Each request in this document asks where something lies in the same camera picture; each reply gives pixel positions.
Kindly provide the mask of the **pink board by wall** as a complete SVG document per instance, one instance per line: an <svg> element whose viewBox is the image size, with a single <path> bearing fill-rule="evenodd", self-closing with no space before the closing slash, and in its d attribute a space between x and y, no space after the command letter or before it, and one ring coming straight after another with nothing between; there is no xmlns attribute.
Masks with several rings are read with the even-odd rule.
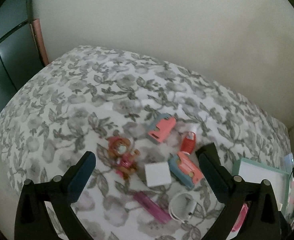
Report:
<svg viewBox="0 0 294 240"><path fill-rule="evenodd" d="M39 51L41 60L44 63L44 65L47 66L49 64L49 59L44 45L41 22L39 18L32 20L31 29L33 31L34 40Z"/></svg>

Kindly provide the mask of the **teal framed white tray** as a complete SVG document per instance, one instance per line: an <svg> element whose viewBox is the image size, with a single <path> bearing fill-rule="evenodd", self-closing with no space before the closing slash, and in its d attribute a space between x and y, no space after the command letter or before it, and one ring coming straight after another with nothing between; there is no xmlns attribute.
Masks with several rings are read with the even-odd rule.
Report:
<svg viewBox="0 0 294 240"><path fill-rule="evenodd" d="M232 175L241 176L246 182L261 183L267 179L273 188L277 203L280 204L283 215L286 213L289 196L289 174L274 167L247 158L236 160Z"/></svg>

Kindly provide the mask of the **pink blue box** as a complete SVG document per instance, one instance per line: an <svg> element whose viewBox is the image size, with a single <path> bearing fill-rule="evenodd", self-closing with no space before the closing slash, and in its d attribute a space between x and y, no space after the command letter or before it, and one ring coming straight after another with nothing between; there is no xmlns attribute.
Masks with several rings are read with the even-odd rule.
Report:
<svg viewBox="0 0 294 240"><path fill-rule="evenodd" d="M202 180L203 173L185 152L177 152L168 159L170 172L190 191Z"/></svg>
<svg viewBox="0 0 294 240"><path fill-rule="evenodd" d="M151 123L147 135L156 143L162 143L167 139L176 125L176 119L167 113L162 113Z"/></svg>

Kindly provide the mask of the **brown pink toy dog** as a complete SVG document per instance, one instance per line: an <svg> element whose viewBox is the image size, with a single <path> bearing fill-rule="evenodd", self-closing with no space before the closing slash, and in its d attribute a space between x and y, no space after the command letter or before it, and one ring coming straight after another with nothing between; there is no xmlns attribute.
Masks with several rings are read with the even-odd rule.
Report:
<svg viewBox="0 0 294 240"><path fill-rule="evenodd" d="M139 155L139 150L131 147L129 139L120 136L108 139L108 156L114 161L116 173L124 180L129 180L138 170L136 159Z"/></svg>

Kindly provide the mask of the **white power strip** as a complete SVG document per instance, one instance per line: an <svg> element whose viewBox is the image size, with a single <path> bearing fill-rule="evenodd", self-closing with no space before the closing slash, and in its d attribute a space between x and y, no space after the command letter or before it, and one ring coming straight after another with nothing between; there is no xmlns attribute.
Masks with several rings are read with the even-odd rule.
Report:
<svg viewBox="0 0 294 240"><path fill-rule="evenodd" d="M294 168L294 158L292 153L289 153L284 157L284 165L286 173L291 173Z"/></svg>

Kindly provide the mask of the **dark cabinet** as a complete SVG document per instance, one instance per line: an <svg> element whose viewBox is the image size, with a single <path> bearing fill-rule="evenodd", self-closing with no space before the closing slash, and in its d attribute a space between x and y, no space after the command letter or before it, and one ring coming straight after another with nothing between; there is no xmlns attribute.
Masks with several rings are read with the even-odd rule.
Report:
<svg viewBox="0 0 294 240"><path fill-rule="evenodd" d="M0 6L0 113L43 67L32 21L32 0L5 0Z"/></svg>

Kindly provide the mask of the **red white bottle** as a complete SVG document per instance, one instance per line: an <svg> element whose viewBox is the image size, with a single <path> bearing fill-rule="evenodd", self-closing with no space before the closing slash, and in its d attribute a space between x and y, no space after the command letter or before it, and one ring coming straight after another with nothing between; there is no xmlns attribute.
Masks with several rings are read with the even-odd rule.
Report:
<svg viewBox="0 0 294 240"><path fill-rule="evenodd" d="M193 131L187 131L184 134L180 151L191 155L195 149L196 145L196 134Z"/></svg>

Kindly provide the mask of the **grey floral bed blanket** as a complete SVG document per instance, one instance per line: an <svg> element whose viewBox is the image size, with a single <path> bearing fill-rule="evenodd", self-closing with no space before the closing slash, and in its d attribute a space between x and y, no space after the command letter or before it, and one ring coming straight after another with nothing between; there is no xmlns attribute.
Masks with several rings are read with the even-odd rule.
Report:
<svg viewBox="0 0 294 240"><path fill-rule="evenodd" d="M158 115L176 125L162 143L147 132ZM198 205L186 224L160 224L132 195L143 191L166 208L178 181L149 188L144 166L166 161L187 131L197 145L213 142L228 170L240 158L283 169L290 153L286 126L246 97L204 76L153 57L79 46L28 81L0 113L0 151L10 185L50 181L86 151L97 165L73 209L95 239L201 239L222 210L205 180L195 187ZM138 170L124 180L108 156L108 139L131 141Z"/></svg>

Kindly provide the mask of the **purple pink pen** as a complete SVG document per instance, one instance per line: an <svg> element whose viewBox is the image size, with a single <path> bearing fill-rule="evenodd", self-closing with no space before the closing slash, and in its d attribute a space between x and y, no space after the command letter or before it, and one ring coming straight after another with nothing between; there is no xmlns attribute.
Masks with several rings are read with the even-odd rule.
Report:
<svg viewBox="0 0 294 240"><path fill-rule="evenodd" d="M144 192L136 192L133 199L137 201L144 209L154 217L155 220L162 224L167 224L171 221L170 215L165 212L160 206L151 200Z"/></svg>

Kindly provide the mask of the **white cube charger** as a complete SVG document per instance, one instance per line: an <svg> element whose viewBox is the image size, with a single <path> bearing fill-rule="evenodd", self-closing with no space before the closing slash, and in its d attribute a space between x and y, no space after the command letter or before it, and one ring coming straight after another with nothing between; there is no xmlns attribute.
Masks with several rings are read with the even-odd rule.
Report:
<svg viewBox="0 0 294 240"><path fill-rule="evenodd" d="M167 162L145 164L144 169L148 187L171 184L171 174Z"/></svg>

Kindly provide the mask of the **pink object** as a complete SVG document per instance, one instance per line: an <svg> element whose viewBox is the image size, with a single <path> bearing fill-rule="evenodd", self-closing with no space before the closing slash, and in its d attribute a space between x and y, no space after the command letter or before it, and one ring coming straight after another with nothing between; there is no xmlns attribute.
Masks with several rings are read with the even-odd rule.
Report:
<svg viewBox="0 0 294 240"><path fill-rule="evenodd" d="M237 220L236 220L234 226L231 229L231 232L236 232L241 228L241 226L246 218L247 212L248 212L248 206L245 203L245 204L243 204L243 206L241 208L241 211L237 217Z"/></svg>

